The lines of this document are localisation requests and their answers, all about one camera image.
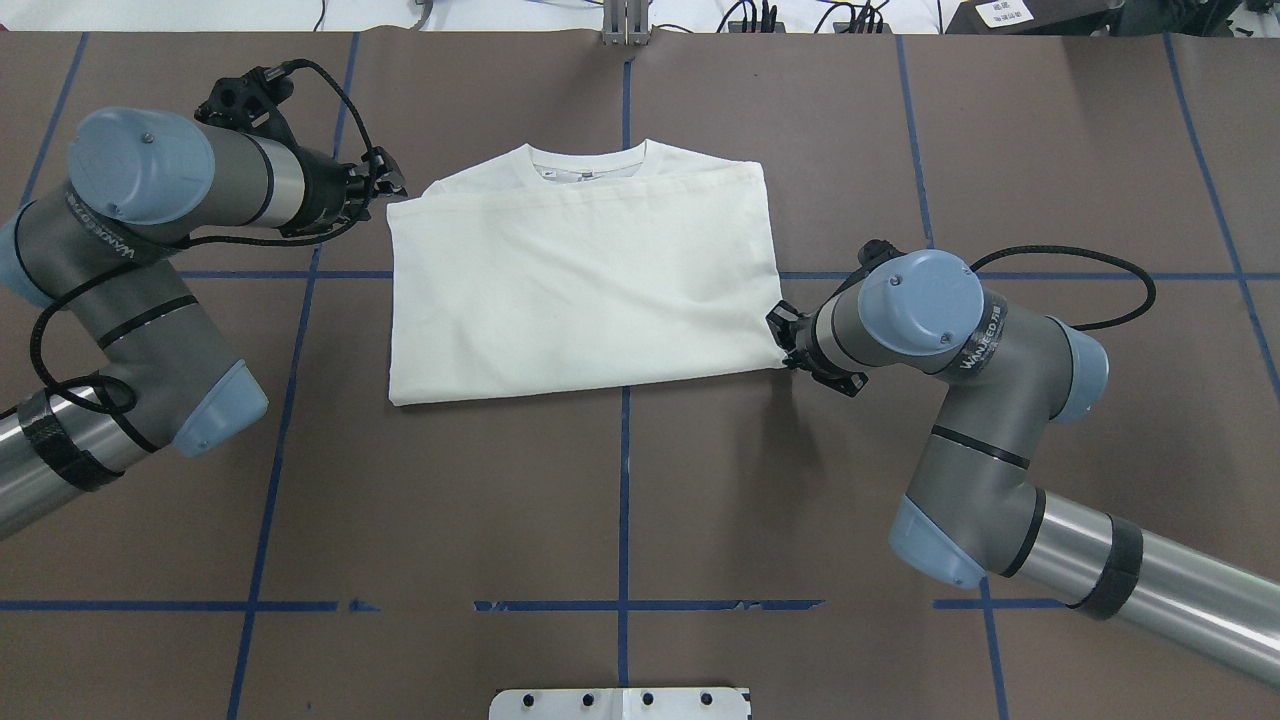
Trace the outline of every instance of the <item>black cable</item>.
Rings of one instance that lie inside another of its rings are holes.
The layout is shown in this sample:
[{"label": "black cable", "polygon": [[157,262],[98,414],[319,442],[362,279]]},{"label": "black cable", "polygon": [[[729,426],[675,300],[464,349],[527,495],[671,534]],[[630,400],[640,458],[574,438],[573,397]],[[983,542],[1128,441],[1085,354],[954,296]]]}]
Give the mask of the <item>black cable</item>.
[{"label": "black cable", "polygon": [[854,19],[858,17],[858,8],[852,3],[832,3],[827,12],[822,14],[822,19],[818,20],[818,27],[813,28],[813,33],[818,35],[822,31],[822,23],[827,22],[827,18],[836,12],[837,8],[849,8],[849,27],[854,26]]},{"label": "black cable", "polygon": [[426,24],[428,18],[431,17],[431,9],[435,8],[435,0],[420,0],[420,4],[422,5],[422,14],[417,18],[417,22],[413,23],[413,27],[408,28],[410,32],[417,32],[422,29],[422,26]]},{"label": "black cable", "polygon": [[[338,94],[338,97],[342,99],[342,104],[346,105],[347,110],[351,111],[351,118],[352,120],[355,120],[356,128],[360,131],[360,140],[365,143],[365,151],[369,154],[370,159],[372,159],[374,142],[369,138],[369,131],[365,128],[365,120],[364,118],[360,117],[360,110],[356,109],[356,105],[351,101],[351,97],[348,97],[347,94],[342,90],[342,86],[338,85],[338,81],[333,79],[333,76],[326,73],[325,69],[321,68],[319,64],[316,64],[312,60],[307,60],[305,58],[282,63],[280,67],[283,67],[285,70],[289,72],[298,68],[310,68],[315,70],[329,85],[329,87]],[[256,237],[210,234],[204,237],[187,238],[184,241],[175,242],[173,246],[179,250],[188,250],[191,247],[196,247],[200,245],[209,245],[211,242],[225,242],[229,245],[255,245],[259,247],[307,247],[311,245],[320,245],[321,242],[328,242],[340,236],[342,233],[349,231],[352,227],[355,227],[357,222],[360,222],[360,217],[365,213],[365,210],[369,209],[369,205],[374,201],[374,184],[375,184],[375,177],[372,168],[370,168],[369,177],[365,178],[365,197],[360,204],[360,209],[349,214],[340,225],[323,234],[317,234],[303,240],[262,240]]]},{"label": "black cable", "polygon": [[730,5],[728,10],[724,12],[724,17],[721,18],[721,24],[716,27],[716,32],[724,31],[724,26],[728,24],[728,17],[732,15],[733,10],[739,9],[739,6],[742,8],[742,29],[744,31],[746,29],[746,23],[748,23],[746,9],[750,6],[751,10],[755,12],[755,0],[737,0],[737,3]]},{"label": "black cable", "polygon": [[863,5],[863,9],[858,12],[858,17],[854,19],[852,24],[845,28],[845,32],[860,35],[864,31],[874,31],[876,18],[873,13],[876,13],[876,8],[873,8],[870,3]]},{"label": "black cable", "polygon": [[1119,318],[1112,318],[1110,320],[1102,320],[1101,323],[1084,323],[1083,325],[1071,325],[1078,331],[1098,331],[1102,328],[1114,328],[1115,325],[1123,325],[1129,320],[1133,320],[1143,315],[1147,310],[1151,310],[1152,305],[1156,304],[1156,281],[1151,278],[1147,270],[1143,270],[1138,265],[1115,255],[1107,255],[1106,252],[1098,252],[1096,250],[1087,250],[1084,247],[1071,247],[1068,245],[1019,245],[1016,247],[1006,247],[1004,250],[997,250],[991,255],[979,258],[969,269],[978,272],[980,268],[1000,260],[1001,258],[1009,258],[1010,255],[1074,255],[1076,258],[1088,258],[1089,260],[1097,260],[1100,263],[1106,263],[1107,265],[1120,268],[1128,273],[1132,273],[1142,284],[1147,288],[1147,299],[1142,301],[1142,305],[1120,315]]},{"label": "black cable", "polygon": [[879,33],[884,32],[884,13],[881,12],[881,10],[884,9],[884,5],[888,5],[888,0],[884,0],[879,5],[876,5],[876,18],[877,18],[876,19],[876,35],[879,35]]},{"label": "black cable", "polygon": [[[93,290],[95,287],[110,279],[118,278],[125,273],[132,273],[138,268],[140,265],[133,265],[133,264],[119,265],[92,279],[82,282],[69,292],[63,293],[56,300],[50,302],[49,307],[45,307],[40,313],[40,316],[36,318],[36,324],[31,327],[31,346],[29,346],[31,366],[36,370],[36,377],[38,377],[40,382],[45,384],[45,389],[47,392],[51,392],[61,397],[63,400],[70,402],[72,405],[77,405],[79,407],[91,410],[93,413],[102,413],[105,415],[123,415],[124,413],[128,413],[129,410],[133,410],[134,406],[137,406],[138,393],[134,392],[132,387],[129,387],[129,383],[119,378],[113,378],[110,375],[81,375],[78,378],[72,378],[69,380],[58,380],[56,378],[54,378],[52,373],[50,373],[49,368],[45,365],[44,342],[45,342],[45,331],[49,328],[49,322],[54,319],[54,315],[58,314],[59,310],[69,305],[77,297]],[[101,402],[93,402],[92,400],[84,400],[81,396],[74,395],[72,389],[78,387],[92,388],[93,392],[97,393]],[[111,387],[114,387],[115,389],[120,391],[124,395],[125,397],[124,402],[116,404],[115,401],[111,400],[110,395],[108,393],[108,388]]]}]

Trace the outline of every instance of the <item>white t-shirt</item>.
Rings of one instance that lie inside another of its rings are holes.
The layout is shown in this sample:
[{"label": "white t-shirt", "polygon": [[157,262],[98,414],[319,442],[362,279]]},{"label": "white t-shirt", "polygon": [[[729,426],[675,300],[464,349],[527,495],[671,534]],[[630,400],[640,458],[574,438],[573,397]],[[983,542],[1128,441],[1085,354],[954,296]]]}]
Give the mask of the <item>white t-shirt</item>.
[{"label": "white t-shirt", "polygon": [[387,218],[396,405],[781,366],[758,163],[654,141],[596,156],[525,145]]}]

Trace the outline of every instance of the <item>white paper label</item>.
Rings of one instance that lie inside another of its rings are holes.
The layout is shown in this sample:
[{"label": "white paper label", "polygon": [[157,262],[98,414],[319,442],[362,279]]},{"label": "white paper label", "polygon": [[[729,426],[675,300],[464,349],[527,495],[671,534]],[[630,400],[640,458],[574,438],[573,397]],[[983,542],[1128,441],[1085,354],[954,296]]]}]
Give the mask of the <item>white paper label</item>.
[{"label": "white paper label", "polygon": [[1023,0],[997,0],[975,8],[987,27],[1005,27],[1025,23],[1036,18]]}]

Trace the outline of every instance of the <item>brown table surface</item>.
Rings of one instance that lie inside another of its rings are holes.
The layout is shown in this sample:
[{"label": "brown table surface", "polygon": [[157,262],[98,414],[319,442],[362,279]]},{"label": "brown table surface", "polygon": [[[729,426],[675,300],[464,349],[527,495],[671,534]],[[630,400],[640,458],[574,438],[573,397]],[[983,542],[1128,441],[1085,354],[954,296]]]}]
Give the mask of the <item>brown table surface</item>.
[{"label": "brown table surface", "polygon": [[[413,193],[524,142],[759,160],[803,307],[872,237],[1138,261],[1160,301],[1096,333],[1107,396],[1050,430],[1032,478],[1280,577],[1280,44],[0,32],[0,202],[54,187],[93,109],[189,114],[216,78],[294,56],[347,78]],[[338,104],[297,85],[285,114],[329,149]],[[340,141],[355,160],[351,123]],[[886,538],[945,389],[913,372],[856,400],[759,372],[396,409],[380,210],[315,255],[175,264],[271,409],[0,544],[0,717],[480,719],[500,688],[618,684],[750,687],[774,720],[1280,716],[1274,692],[1032,587],[957,592],[900,562]],[[991,270],[1069,322],[1142,292],[1074,259]],[[37,388],[35,315],[0,295],[0,407]],[[101,363],[69,320],[47,346],[59,374]]]}]

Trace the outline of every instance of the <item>blue tape line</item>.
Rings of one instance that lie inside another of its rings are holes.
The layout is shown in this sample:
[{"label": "blue tape line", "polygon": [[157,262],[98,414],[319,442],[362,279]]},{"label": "blue tape line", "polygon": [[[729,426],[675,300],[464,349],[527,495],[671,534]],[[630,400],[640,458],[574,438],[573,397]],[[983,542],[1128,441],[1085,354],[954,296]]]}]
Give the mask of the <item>blue tape line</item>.
[{"label": "blue tape line", "polygon": [[993,598],[989,603],[982,600],[960,597],[933,601],[934,610],[982,610],[987,605],[991,605],[992,610],[1062,610],[1066,607],[1052,597]]},{"label": "blue tape line", "polygon": [[632,600],[628,605],[641,612],[722,612],[760,610],[764,612],[804,612],[820,606],[823,600]]},{"label": "blue tape line", "polygon": [[[247,279],[247,281],[305,281],[311,277],[307,270],[183,270],[179,273],[186,279]],[[983,270],[978,273],[987,281],[1135,281],[1138,278],[1129,273],[1036,273],[1036,272],[1005,272],[993,273]],[[389,281],[390,270],[316,270],[315,278],[320,281]],[[785,281],[842,281],[849,277],[847,272],[780,272],[778,277]],[[1235,282],[1235,273],[1151,273],[1157,281],[1212,281]],[[1251,282],[1280,281],[1280,273],[1244,273],[1244,278]]]},{"label": "blue tape line", "polygon": [[924,227],[924,241],[932,249],[933,219],[929,215],[929,196],[924,192],[924,163],[920,161],[920,141],[915,133],[915,108],[911,105],[911,81],[906,74],[906,46],[902,36],[895,35],[897,44],[897,74],[902,79],[902,104],[906,108],[906,135],[911,141],[911,164],[915,165],[915,191],[920,196],[920,224]]},{"label": "blue tape line", "polygon": [[[993,273],[980,270],[984,281],[1137,281],[1133,273]],[[1156,281],[1234,281],[1234,273],[1151,273]]]},{"label": "blue tape line", "polygon": [[247,602],[147,601],[147,600],[5,600],[5,612],[244,612]]},{"label": "blue tape line", "polygon": [[476,612],[804,612],[824,600],[498,600],[476,601]]},{"label": "blue tape line", "polygon": [[631,600],[631,386],[622,388],[618,454],[618,687],[630,684],[627,603]]},{"label": "blue tape line", "polygon": [[1199,136],[1196,133],[1196,123],[1192,120],[1192,110],[1187,104],[1187,92],[1183,90],[1183,77],[1178,72],[1178,56],[1174,53],[1172,37],[1165,33],[1165,55],[1169,58],[1169,72],[1174,78],[1174,91],[1178,94],[1178,105],[1183,110],[1183,122],[1187,123],[1187,136],[1190,138],[1192,150],[1196,151],[1196,163],[1199,165],[1201,177],[1204,178],[1204,188],[1208,191],[1210,202],[1213,205],[1213,215],[1217,218],[1217,228],[1222,233],[1222,242],[1226,245],[1226,254],[1231,258],[1231,269],[1240,284],[1240,295],[1244,296],[1244,306],[1249,313],[1249,323],[1253,325],[1253,336],[1258,341],[1262,351],[1262,361],[1267,368],[1267,377],[1271,379],[1271,392],[1280,402],[1280,374],[1276,373],[1275,359],[1271,355],[1271,345],[1262,332],[1262,323],[1258,320],[1258,309],[1253,302],[1253,293],[1249,292],[1249,283],[1240,265],[1240,254],[1235,249],[1235,240],[1231,238],[1231,228],[1226,224],[1226,214],[1222,211],[1222,202],[1217,196],[1217,187],[1213,184],[1213,176],[1208,172],[1208,163],[1204,160],[1204,151],[1201,147]]},{"label": "blue tape line", "polygon": [[84,56],[86,45],[88,45],[88,33],[82,32],[81,41],[76,46],[76,54],[72,55],[72,67],[67,68],[67,77],[63,78],[63,90],[58,94],[58,104],[54,105],[54,114],[49,118],[49,124],[45,126],[45,137],[40,141],[36,161],[31,165],[31,174],[27,176],[27,187],[22,190],[22,200],[18,202],[19,208],[31,202],[31,193],[36,191],[36,179],[40,178],[40,169],[45,165],[45,155],[49,154],[49,145],[54,141],[54,131],[58,128],[58,120],[61,119],[63,109],[67,108],[67,96],[72,92],[72,83],[76,82],[76,73],[79,70],[79,61]]},{"label": "blue tape line", "polygon": [[978,584],[982,591],[982,621],[987,626],[987,653],[991,656],[991,679],[996,685],[996,710],[1000,720],[1009,720],[1009,700],[1005,697],[1005,669],[1000,664],[1000,641],[996,638],[996,612],[987,578]]},{"label": "blue tape line", "polygon": [[476,612],[616,612],[616,600],[499,600],[476,601]]},{"label": "blue tape line", "polygon": [[[356,74],[356,55],[360,53],[360,33],[351,33],[351,50],[347,51],[347,76],[342,78],[342,91],[351,95],[351,79]],[[338,100],[338,124],[333,128],[333,159],[342,150],[342,131],[347,127],[347,105]]]},{"label": "blue tape line", "polygon": [[[242,600],[0,600],[0,612],[244,612]],[[260,601],[256,612],[337,612],[325,601]]]},{"label": "blue tape line", "polygon": [[[305,281],[312,277],[307,270],[184,270],[179,273],[186,279],[244,279],[244,281]],[[389,281],[390,270],[316,270],[321,281]]]},{"label": "blue tape line", "polygon": [[[351,50],[347,54],[347,74],[343,82],[343,92],[351,94],[351,79],[356,72],[356,55],[360,50],[360,33],[351,35]],[[338,120],[334,128],[333,158],[337,160],[342,150],[342,128],[347,108],[339,105]],[[307,323],[311,319],[311,300],[315,296],[316,270],[320,268],[320,252],[324,246],[317,245],[311,252],[311,265],[307,269],[307,287],[302,296],[302,314],[298,318],[298,332],[293,338],[293,357],[289,360],[289,382],[284,391],[284,406],[280,411],[280,429],[275,439],[275,456],[271,460],[271,479],[266,488],[266,503],[262,507],[262,524],[257,536],[257,551],[253,556],[253,575],[250,580],[248,602],[250,607],[244,612],[244,626],[241,630],[239,652],[236,657],[236,674],[232,678],[230,700],[227,703],[227,720],[236,720],[239,714],[241,692],[244,689],[244,670],[248,666],[248,651],[253,641],[255,605],[262,589],[262,571],[266,568],[266,547],[271,537],[271,521],[275,516],[275,500],[280,487],[280,471],[284,468],[284,439],[289,432],[293,418],[293,401],[298,389],[298,364],[302,360],[302,341],[307,334]]]},{"label": "blue tape line", "polygon": [[631,63],[622,63],[622,149],[631,147]]}]

